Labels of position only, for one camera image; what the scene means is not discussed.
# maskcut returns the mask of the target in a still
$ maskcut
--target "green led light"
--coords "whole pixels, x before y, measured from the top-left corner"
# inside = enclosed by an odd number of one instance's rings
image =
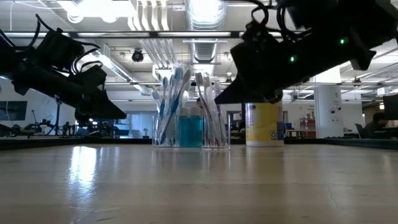
[[[297,59],[296,56],[291,56],[290,59],[289,59],[289,61],[290,61],[290,62],[295,62],[296,59]]]
[[[347,44],[348,43],[348,39],[347,38],[342,38],[342,39],[340,39],[339,43],[340,43],[340,45]]]

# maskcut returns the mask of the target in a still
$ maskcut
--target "person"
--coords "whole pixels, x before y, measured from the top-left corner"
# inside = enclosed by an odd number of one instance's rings
[[[203,106],[201,105],[201,102],[200,102],[200,98],[197,98],[197,106],[199,108],[203,109]]]
[[[384,113],[375,113],[373,115],[373,121],[368,123],[362,130],[362,138],[377,138],[376,131],[382,131],[386,127],[388,120],[385,119]]]

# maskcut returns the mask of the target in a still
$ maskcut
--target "white lid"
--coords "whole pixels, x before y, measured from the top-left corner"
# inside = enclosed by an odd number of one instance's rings
[[[180,116],[189,116],[190,110],[189,108],[180,108]]]
[[[191,116],[203,116],[203,109],[199,107],[191,108]]]

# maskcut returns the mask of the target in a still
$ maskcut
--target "white column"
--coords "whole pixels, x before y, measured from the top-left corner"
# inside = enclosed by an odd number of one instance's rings
[[[331,68],[316,77],[318,83],[339,83],[340,67]],[[317,138],[343,137],[343,114],[341,110],[340,86],[316,86],[315,94],[315,125]]]

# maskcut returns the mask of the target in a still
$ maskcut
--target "security camera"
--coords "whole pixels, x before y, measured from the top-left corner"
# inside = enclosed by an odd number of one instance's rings
[[[131,57],[133,62],[142,62],[144,60],[144,55],[142,54],[142,49],[134,49],[134,53]]]

